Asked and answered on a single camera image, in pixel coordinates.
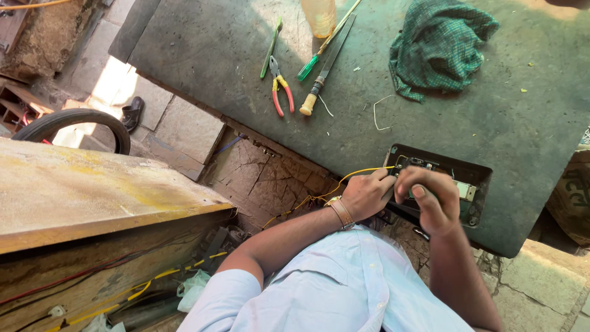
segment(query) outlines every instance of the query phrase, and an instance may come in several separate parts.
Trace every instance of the light blue shirt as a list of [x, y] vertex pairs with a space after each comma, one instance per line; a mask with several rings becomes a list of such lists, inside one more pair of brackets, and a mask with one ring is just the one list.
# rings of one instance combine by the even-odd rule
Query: light blue shirt
[[215, 274], [179, 332], [473, 331], [422, 282], [399, 244], [355, 226], [310, 245], [261, 291]]

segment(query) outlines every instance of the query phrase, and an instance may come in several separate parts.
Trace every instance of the plastic bottle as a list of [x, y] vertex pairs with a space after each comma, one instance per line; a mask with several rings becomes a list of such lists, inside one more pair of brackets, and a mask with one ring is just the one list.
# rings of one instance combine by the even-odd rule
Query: plastic bottle
[[328, 37], [336, 28], [335, 0], [301, 0], [301, 7], [317, 38]]

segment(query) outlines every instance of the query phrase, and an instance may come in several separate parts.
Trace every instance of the slipper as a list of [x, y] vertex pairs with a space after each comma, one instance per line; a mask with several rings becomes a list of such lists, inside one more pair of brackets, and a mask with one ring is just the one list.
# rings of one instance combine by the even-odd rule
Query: slipper
[[128, 132], [131, 132], [139, 124], [139, 116], [143, 110], [143, 99], [140, 97], [134, 97], [131, 101], [131, 105], [124, 106], [121, 110], [123, 111], [123, 119], [121, 119], [121, 122], [123, 122], [125, 129], [127, 129]]

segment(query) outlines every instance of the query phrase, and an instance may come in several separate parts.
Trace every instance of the green cloth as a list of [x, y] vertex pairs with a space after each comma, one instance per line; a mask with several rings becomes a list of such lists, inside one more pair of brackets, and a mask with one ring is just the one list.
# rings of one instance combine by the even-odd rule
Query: green cloth
[[414, 0], [389, 51], [395, 90], [421, 103], [425, 96], [415, 87], [463, 91], [483, 63], [476, 48], [499, 26], [490, 14], [460, 1]]

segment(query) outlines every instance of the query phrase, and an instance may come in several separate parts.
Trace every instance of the stone floor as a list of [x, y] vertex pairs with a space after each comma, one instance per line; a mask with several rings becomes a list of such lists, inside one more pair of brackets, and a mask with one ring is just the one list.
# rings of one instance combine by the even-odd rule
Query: stone floor
[[[287, 156], [271, 157], [241, 139], [214, 155], [237, 134], [206, 112], [138, 76], [135, 69], [107, 54], [134, 0], [114, 0], [100, 20], [70, 74], [44, 80], [34, 93], [54, 109], [88, 107], [121, 117], [134, 96], [145, 100], [140, 126], [132, 133], [132, 155], [166, 161], [187, 177], [213, 188], [239, 208], [241, 224], [256, 233], [274, 216], [291, 211], [310, 194], [336, 188], [320, 167], [311, 170]], [[112, 151], [105, 128], [76, 126], [63, 134], [72, 147]], [[341, 193], [338, 189], [334, 195]], [[269, 226], [307, 213], [304, 204]], [[397, 218], [382, 233], [397, 240], [426, 284], [430, 281], [428, 242]], [[514, 259], [473, 249], [506, 331], [590, 331], [589, 257], [576, 257], [527, 241]]]

